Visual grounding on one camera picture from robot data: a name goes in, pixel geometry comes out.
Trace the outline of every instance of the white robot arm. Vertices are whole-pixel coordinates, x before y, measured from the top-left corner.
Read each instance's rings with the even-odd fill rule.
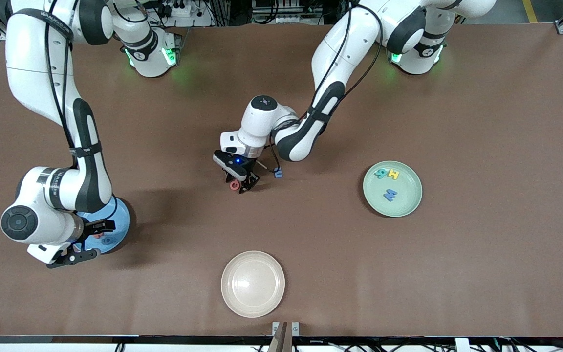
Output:
[[[482,16],[490,11],[495,1],[361,0],[335,24],[312,57],[315,94],[304,118],[286,113],[288,107],[277,109],[271,116],[257,109],[253,111],[250,104],[241,129],[221,135],[221,150],[215,152],[214,161],[228,173],[228,178],[239,179],[233,174],[235,166],[226,164],[231,158],[221,157],[222,154],[239,154],[247,158],[259,156],[245,153],[263,149],[266,138],[248,138],[246,132],[257,130],[261,134],[260,129],[268,126],[271,126],[270,133],[282,159],[303,160],[310,154],[338,104],[355,87],[346,89],[351,74],[374,41],[393,54],[396,64],[407,73],[425,73],[437,62],[444,38],[453,24],[454,13]],[[247,114],[256,117],[245,118]]]
[[[111,1],[14,0],[11,6],[6,33],[10,89],[25,107],[63,127],[73,163],[29,170],[16,200],[2,214],[2,231],[28,244],[27,251],[47,267],[96,258],[100,252],[84,250],[83,243],[90,235],[114,230],[114,221],[88,221],[77,212],[97,213],[111,199],[116,211],[121,201],[112,195],[92,110],[75,86],[72,42],[105,44],[116,25],[120,38],[131,41],[123,43],[134,56],[132,65],[143,76],[158,76],[174,65],[164,50],[174,37],[138,21],[145,18],[140,11],[121,9],[114,15],[118,7]],[[75,243],[81,243],[81,251],[70,256]]]

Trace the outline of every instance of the plate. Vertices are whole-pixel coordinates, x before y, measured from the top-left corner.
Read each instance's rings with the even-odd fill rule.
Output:
[[[114,231],[104,232],[98,239],[93,236],[88,236],[88,238],[84,241],[85,250],[96,248],[101,252],[101,254],[110,252],[110,250],[116,248],[119,243],[123,242],[125,235],[127,235],[127,232],[130,229],[130,211],[128,210],[127,205],[115,196],[112,196],[108,204],[101,208],[98,212],[78,212],[78,216],[88,220],[88,222],[107,218],[108,220],[113,220],[116,225],[116,229]],[[78,243],[73,246],[77,250],[81,249],[81,246]]]
[[[413,212],[423,197],[420,178],[404,163],[376,163],[364,175],[364,197],[373,209],[392,218]]]
[[[282,300],[285,286],[282,266],[258,250],[235,256],[221,278],[225,303],[245,318],[259,318],[272,312]]]

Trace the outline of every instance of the green plate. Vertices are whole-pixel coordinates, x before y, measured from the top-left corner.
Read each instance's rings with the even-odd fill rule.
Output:
[[[399,218],[418,207],[423,186],[414,170],[404,163],[380,162],[364,176],[364,197],[380,214]]]

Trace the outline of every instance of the yellow tape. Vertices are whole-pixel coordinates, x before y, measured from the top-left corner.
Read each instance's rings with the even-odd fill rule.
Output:
[[[522,4],[525,6],[525,12],[527,13],[529,23],[538,23],[538,18],[536,18],[536,13],[534,12],[534,6],[532,6],[531,0],[522,0]]]

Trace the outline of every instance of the black strap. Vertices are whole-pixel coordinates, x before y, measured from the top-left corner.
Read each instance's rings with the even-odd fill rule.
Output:
[[[421,58],[429,58],[436,52],[436,50],[440,49],[440,46],[442,46],[442,43],[444,43],[444,40],[442,40],[438,44],[432,45],[432,46],[425,45],[423,43],[418,43],[418,44],[416,44],[414,49],[416,49],[416,51],[418,51],[418,55]],[[427,50],[427,49],[431,49],[431,52],[429,54],[425,55],[425,50]]]
[[[425,33],[423,33],[423,36],[424,36],[425,38],[427,38],[427,39],[434,39],[434,40],[436,40],[436,39],[442,39],[442,38],[444,38],[445,36],[447,36],[448,33],[449,33],[449,32],[447,32],[447,33],[442,33],[442,34],[432,34],[432,33],[429,33],[428,31],[425,31]]]
[[[59,18],[47,11],[37,9],[20,9],[14,14],[25,14],[30,17],[38,18],[41,21],[47,22],[50,27],[56,29],[58,33],[62,34],[62,36],[64,36],[66,40],[68,40],[69,42],[73,41],[73,31],[71,31],[71,28],[64,22],[62,22]]]
[[[460,5],[461,2],[462,2],[462,0],[455,0],[451,5],[449,5],[447,7],[439,7],[439,9],[448,11],[448,10],[456,8],[458,5]]]
[[[330,114],[324,114],[321,111],[317,111],[313,107],[308,108],[308,114],[310,114],[311,118],[313,118],[314,120],[317,120],[317,121],[329,123],[329,120],[331,120]]]
[[[88,156],[93,156],[101,151],[101,142],[94,143],[90,147],[85,148],[71,148],[69,152],[71,152],[72,156],[76,158],[87,158]]]

